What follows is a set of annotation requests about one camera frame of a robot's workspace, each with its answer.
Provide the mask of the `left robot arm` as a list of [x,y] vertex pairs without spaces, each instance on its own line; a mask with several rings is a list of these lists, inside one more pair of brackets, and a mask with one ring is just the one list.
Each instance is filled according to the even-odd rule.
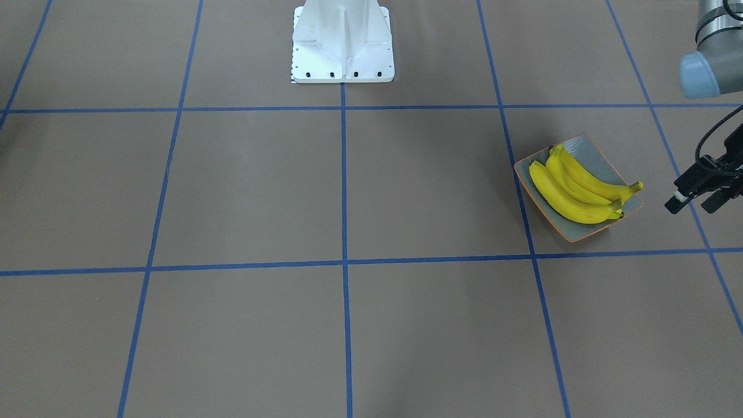
[[[741,92],[742,34],[740,1],[700,1],[696,24],[696,51],[680,59],[680,87],[685,98],[713,98]],[[665,203],[677,214],[693,199],[709,193],[701,207],[714,214],[724,204],[741,196],[742,130],[738,126],[724,140],[719,158],[701,154],[709,137],[726,121],[741,113],[741,106],[717,122],[699,140],[694,163],[679,177],[677,190]]]

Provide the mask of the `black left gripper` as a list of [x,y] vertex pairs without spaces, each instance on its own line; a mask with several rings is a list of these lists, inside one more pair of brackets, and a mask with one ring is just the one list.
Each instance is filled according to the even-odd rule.
[[724,204],[741,196],[742,126],[724,140],[725,153],[713,159],[706,154],[675,181],[677,190],[665,203],[667,211],[677,214],[693,199],[711,192],[701,207],[714,214]]

